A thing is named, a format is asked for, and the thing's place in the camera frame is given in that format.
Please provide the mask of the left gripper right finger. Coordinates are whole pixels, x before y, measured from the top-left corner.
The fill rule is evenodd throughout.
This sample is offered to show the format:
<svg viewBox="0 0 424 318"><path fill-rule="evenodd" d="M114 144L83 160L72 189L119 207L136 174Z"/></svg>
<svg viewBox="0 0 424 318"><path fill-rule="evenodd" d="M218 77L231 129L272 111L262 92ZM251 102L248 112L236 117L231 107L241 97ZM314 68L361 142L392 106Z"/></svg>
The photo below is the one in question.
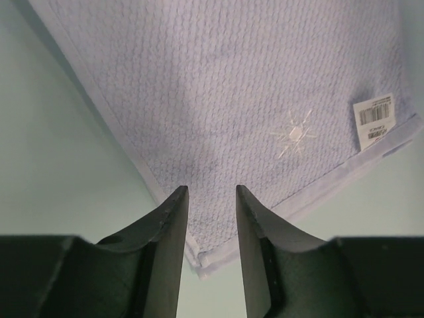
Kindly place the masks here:
<svg viewBox="0 0 424 318"><path fill-rule="evenodd" d="M422 237L336 237L297 228L243 185L238 243L249 317L422 317Z"/></svg>

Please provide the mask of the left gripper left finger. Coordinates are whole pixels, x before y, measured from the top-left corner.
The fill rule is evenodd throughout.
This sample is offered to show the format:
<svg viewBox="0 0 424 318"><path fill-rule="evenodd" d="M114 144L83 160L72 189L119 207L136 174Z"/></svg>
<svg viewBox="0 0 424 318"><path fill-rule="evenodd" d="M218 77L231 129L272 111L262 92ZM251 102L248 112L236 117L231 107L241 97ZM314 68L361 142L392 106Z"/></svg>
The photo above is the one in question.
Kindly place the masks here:
<svg viewBox="0 0 424 318"><path fill-rule="evenodd" d="M2 317L175 317L189 191L98 243L1 237Z"/></svg>

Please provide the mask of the lavender white cloth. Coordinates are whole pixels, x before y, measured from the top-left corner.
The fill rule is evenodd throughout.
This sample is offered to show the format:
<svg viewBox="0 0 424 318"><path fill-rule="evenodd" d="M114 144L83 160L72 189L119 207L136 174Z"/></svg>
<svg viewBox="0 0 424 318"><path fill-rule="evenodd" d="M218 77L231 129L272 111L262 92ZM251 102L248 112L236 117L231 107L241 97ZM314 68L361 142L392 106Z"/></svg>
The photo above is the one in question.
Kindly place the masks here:
<svg viewBox="0 0 424 318"><path fill-rule="evenodd" d="M200 278L239 253L235 188L310 212L422 129L398 1L32 1L161 202L189 188Z"/></svg>

